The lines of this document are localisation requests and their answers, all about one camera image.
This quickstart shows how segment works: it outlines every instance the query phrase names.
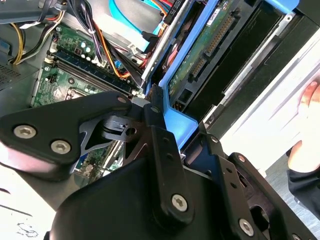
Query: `silver screw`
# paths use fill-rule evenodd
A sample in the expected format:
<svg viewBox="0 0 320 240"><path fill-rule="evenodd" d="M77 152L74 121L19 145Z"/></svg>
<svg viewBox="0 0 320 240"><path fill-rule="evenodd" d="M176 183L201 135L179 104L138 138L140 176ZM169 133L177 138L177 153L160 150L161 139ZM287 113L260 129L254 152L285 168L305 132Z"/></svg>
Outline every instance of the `silver screw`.
<svg viewBox="0 0 320 240"><path fill-rule="evenodd" d="M287 15L287 16L285 16L285 20L287 21L287 22L290 22L291 20L292 20L292 15Z"/></svg>
<svg viewBox="0 0 320 240"><path fill-rule="evenodd" d="M242 231L247 234L249 237L252 237L254 235L254 229L252 228L251 224L245 220L245 219L240 219L239 220L239 225Z"/></svg>
<svg viewBox="0 0 320 240"><path fill-rule="evenodd" d="M157 113L157 114L160 112L159 109L156 108L155 106L152 106L152 107L151 107L151 110L154 111L154 112Z"/></svg>
<svg viewBox="0 0 320 240"><path fill-rule="evenodd" d="M246 161L246 159L241 155L238 155L238 159L243 163Z"/></svg>
<svg viewBox="0 0 320 240"><path fill-rule="evenodd" d="M56 140L51 143L51 149L57 154L67 154L71 150L69 143L63 140Z"/></svg>
<svg viewBox="0 0 320 240"><path fill-rule="evenodd" d="M118 96L118 101L119 102L121 102L121 103L123 103L123 104L125 104L127 101L123 98L123 97L121 97L121 96Z"/></svg>
<svg viewBox="0 0 320 240"><path fill-rule="evenodd" d="M31 139L37 134L37 131L32 126L20 125L13 130L13 133L18 138Z"/></svg>
<svg viewBox="0 0 320 240"><path fill-rule="evenodd" d="M216 144L219 142L219 140L215 136L211 136L211 140Z"/></svg>
<svg viewBox="0 0 320 240"><path fill-rule="evenodd" d="M173 206L178 209L180 212L185 212L188 209L188 204L185 198L179 194L175 194L172 196L172 204Z"/></svg>
<svg viewBox="0 0 320 240"><path fill-rule="evenodd" d="M295 235L295 234L292 234L292 237L293 237L293 239L294 240L301 240L301 238L300 237L298 237L297 235Z"/></svg>

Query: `red wire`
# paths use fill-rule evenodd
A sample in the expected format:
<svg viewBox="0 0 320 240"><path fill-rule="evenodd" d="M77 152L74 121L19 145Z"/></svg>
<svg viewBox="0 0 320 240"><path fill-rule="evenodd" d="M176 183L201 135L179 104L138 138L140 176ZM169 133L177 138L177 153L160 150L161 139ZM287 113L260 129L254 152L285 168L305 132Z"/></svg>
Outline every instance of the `red wire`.
<svg viewBox="0 0 320 240"><path fill-rule="evenodd" d="M168 6L172 7L172 3L168 0L160 0L160 2L163 2L164 4L167 4Z"/></svg>

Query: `black wire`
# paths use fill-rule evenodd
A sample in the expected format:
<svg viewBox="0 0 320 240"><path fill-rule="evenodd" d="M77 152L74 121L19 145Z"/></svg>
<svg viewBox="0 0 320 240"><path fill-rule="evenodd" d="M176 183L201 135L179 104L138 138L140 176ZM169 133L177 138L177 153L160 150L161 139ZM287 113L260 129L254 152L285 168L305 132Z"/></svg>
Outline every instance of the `black wire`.
<svg viewBox="0 0 320 240"><path fill-rule="evenodd" d="M112 55L115 56L116 59L118 59L122 65L125 67L125 69L130 73L132 79L135 81L135 83L138 86L141 86L142 84L142 78L141 75L143 71L137 67L132 61L130 61L127 57L125 57L122 53L120 53L114 46L111 45L110 42L106 38L104 38L105 44L107 48L110 50Z"/></svg>
<svg viewBox="0 0 320 240"><path fill-rule="evenodd" d="M53 22L53 23L49 24L48 26L46 26L42 30L42 33L40 35L40 38L39 38L39 41L37 42L37 44L30 51L28 51L27 53L23 54L21 59L25 59L25 58L29 57L30 55L35 53L40 48L41 44L45 40L45 35L46 35L47 31L49 31L49 29L51 29L54 25L55 25L55 23Z"/></svg>
<svg viewBox="0 0 320 240"><path fill-rule="evenodd" d="M68 3L79 23L92 36L96 57L102 63L101 42L95 28L91 5L86 0L68 0Z"/></svg>
<svg viewBox="0 0 320 240"><path fill-rule="evenodd" d="M81 24L81 26L92 36L94 43L94 50L96 56L100 62L103 61L101 48L103 46L102 39L98 34L100 29L96 29L96 25L93 20L93 13L91 5L87 0L67 0L69 6L71 7L75 17ZM118 52L109 42L105 39L107 48L110 50L111 55L118 59L126 70L131 74L132 79L136 82L137 85L141 85L142 79L142 70L138 68L133 62L127 59L123 54Z"/></svg>
<svg viewBox="0 0 320 240"><path fill-rule="evenodd" d="M41 11L41 14L37 20L38 23L41 23L43 20L45 20L48 12L49 12L49 9L50 9L50 6L52 4L53 0L45 0L44 4L43 4L43 8L42 8L42 11Z"/></svg>

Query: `cable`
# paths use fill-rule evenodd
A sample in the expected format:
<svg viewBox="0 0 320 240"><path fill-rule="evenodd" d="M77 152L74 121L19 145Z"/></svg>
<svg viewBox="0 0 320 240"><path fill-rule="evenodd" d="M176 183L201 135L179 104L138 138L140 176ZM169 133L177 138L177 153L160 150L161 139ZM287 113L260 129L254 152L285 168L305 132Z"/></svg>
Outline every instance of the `cable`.
<svg viewBox="0 0 320 240"><path fill-rule="evenodd" d="M20 29L17 27L17 25L14 24L14 23L10 23L10 24L11 24L11 26L14 27L14 29L15 29L17 35L18 35L18 41L19 41L19 50L18 50L18 53L17 53L16 57L11 61L12 64L16 65L16 64L20 61L20 59L21 59L21 57L22 57L22 54L23 54L23 50L24 50L24 49L23 49L24 40L23 40L22 32L21 32Z"/></svg>
<svg viewBox="0 0 320 240"><path fill-rule="evenodd" d="M24 54L22 56L22 59L17 64L21 64L23 61L32 58L33 56L35 56L36 54L38 54L40 52L40 50L44 46L48 36L57 27L57 25L60 24L65 13L66 13L65 11L60 12L58 19L43 29L41 36L40 36L40 39L39 39L38 43L36 44L36 46L32 50L30 50L29 52Z"/></svg>
<svg viewBox="0 0 320 240"><path fill-rule="evenodd" d="M168 5L164 4L164 3L161 2L160 0L155 0L155 1L164 8L164 10L165 10L166 13L169 12L169 7L168 7Z"/></svg>
<svg viewBox="0 0 320 240"><path fill-rule="evenodd" d="M159 0L160 2L164 3L164 4L167 4L168 6L172 7L172 3L169 2L168 0Z"/></svg>
<svg viewBox="0 0 320 240"><path fill-rule="evenodd" d="M166 12L166 10L164 9L163 6L161 6L156 0L150 0L151 2L154 3L154 5L156 5L159 9L161 9L161 12L163 13L163 15L166 17L168 14Z"/></svg>
<svg viewBox="0 0 320 240"><path fill-rule="evenodd" d="M49 12L49 9L50 9L50 6L51 6L52 2L53 2L53 0L45 0L44 1L41 14L40 14L40 16L39 16L39 18L37 20L38 23L41 23L43 20L45 20L46 15Z"/></svg>
<svg viewBox="0 0 320 240"><path fill-rule="evenodd" d="M103 52L112 67L114 73L119 78L128 78L129 76L136 82L138 86L142 83L141 75L142 70L136 66L132 61L127 59L122 53L116 50L102 34L102 31L98 28L97 24L93 20L92 8L87 0L67 0L70 8L72 9L75 17L81 24L81 26L92 36L94 43L94 50L100 63L104 60L102 58ZM126 72L122 73L116 68L115 59L119 60Z"/></svg>

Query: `electronic component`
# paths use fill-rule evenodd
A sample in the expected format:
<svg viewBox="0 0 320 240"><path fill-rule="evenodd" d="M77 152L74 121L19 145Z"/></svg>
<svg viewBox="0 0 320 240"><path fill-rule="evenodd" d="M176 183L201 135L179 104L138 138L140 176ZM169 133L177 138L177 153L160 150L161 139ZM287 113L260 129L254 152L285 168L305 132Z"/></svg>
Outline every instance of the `electronic component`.
<svg viewBox="0 0 320 240"><path fill-rule="evenodd" d="M76 49L74 49L74 53L81 56L82 55L82 50L79 49L79 48L76 48Z"/></svg>
<svg viewBox="0 0 320 240"><path fill-rule="evenodd" d="M163 22L165 24L172 24L175 16L177 15L179 9L181 8L182 4L184 3L185 0L175 0L172 7L170 8L167 16L164 18Z"/></svg>
<svg viewBox="0 0 320 240"><path fill-rule="evenodd" d="M79 90L77 89L74 89L74 88L69 88L66 96L65 96L65 100L70 100L70 99L77 99L77 98L80 98L80 97L84 97L86 94L80 92Z"/></svg>
<svg viewBox="0 0 320 240"><path fill-rule="evenodd" d="M213 36L216 34L216 30L218 26L221 24L225 16L229 12L229 8L233 2L237 0L224 0L212 13L210 19L208 20L206 26L203 28L201 34L198 39L193 44L192 48L188 52L181 66L173 76L172 80L168 85L169 96L172 97L176 90L180 88L180 83L187 77L189 77L190 73L194 77L201 71L203 66L206 63L204 58L201 58L201 54L203 51L208 51L208 49L212 49L211 46L208 47L212 43ZM232 16L228 16L226 20L228 23L230 22L230 18L234 19Z"/></svg>
<svg viewBox="0 0 320 240"><path fill-rule="evenodd" d="M60 62L64 62L64 65L70 65L71 67L69 66L68 69L78 69L79 72L83 72L82 75L91 75L102 84L108 85L110 89L122 92L127 96L131 94L132 90L142 93L142 90L134 81L131 81L130 77L123 80L114 74L106 60L99 62L95 52L92 51L94 44L87 36L63 24L60 25L60 29L58 40L52 43L57 51L51 52L51 54Z"/></svg>

